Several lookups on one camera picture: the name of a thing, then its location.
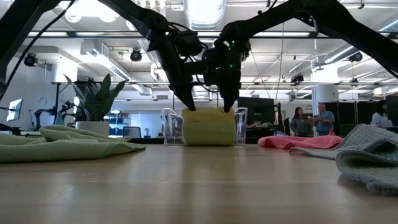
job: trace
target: white pot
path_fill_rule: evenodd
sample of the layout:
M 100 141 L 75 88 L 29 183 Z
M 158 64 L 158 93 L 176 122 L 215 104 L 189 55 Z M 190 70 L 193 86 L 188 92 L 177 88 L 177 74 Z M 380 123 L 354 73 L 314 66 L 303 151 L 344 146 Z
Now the white pot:
M 102 121 L 77 121 L 76 129 L 91 131 L 102 136 L 109 136 L 109 122 Z

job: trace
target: green towel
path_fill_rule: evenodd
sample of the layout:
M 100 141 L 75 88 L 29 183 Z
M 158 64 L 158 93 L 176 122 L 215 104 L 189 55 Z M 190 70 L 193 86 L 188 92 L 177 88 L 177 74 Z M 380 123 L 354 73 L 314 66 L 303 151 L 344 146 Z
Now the green towel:
M 145 149 L 126 139 L 113 139 L 66 126 L 40 129 L 42 138 L 0 133 L 0 162 L 42 162 L 102 159 L 106 156 Z
M 188 146 L 232 146 L 235 143 L 234 113 L 223 108 L 182 111 L 182 136 Z

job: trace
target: woman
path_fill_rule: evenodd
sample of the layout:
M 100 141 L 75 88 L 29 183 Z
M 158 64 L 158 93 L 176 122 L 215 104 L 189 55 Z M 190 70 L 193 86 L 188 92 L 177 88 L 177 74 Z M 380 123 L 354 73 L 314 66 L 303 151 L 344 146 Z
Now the woman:
M 310 120 L 304 116 L 303 108 L 296 108 L 290 128 L 294 132 L 295 136 L 309 137 L 312 125 Z
M 387 103 L 385 100 L 376 103 L 376 112 L 372 116 L 371 125 L 378 128 L 387 128 Z

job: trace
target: glass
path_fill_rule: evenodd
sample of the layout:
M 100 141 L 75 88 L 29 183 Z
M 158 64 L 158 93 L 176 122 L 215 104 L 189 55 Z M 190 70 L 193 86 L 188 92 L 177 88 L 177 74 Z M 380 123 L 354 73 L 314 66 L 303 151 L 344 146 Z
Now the glass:
M 246 121 L 248 109 L 238 108 L 234 111 L 236 124 L 235 145 L 243 146 L 246 143 Z M 162 109 L 162 129 L 165 145 L 185 145 L 182 137 L 183 118 L 170 108 Z

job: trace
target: gray towel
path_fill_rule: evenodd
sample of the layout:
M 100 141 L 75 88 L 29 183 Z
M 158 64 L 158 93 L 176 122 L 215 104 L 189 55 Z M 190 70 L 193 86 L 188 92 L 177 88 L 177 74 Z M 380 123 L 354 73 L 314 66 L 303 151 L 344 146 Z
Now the gray towel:
M 343 174 L 363 182 L 368 189 L 398 194 L 398 134 L 360 124 L 333 149 L 293 147 L 292 151 L 335 159 Z
M 42 138 L 0 133 L 0 162 L 41 162 L 102 159 L 106 156 L 145 149 L 125 139 L 113 139 L 65 126 L 40 129 Z

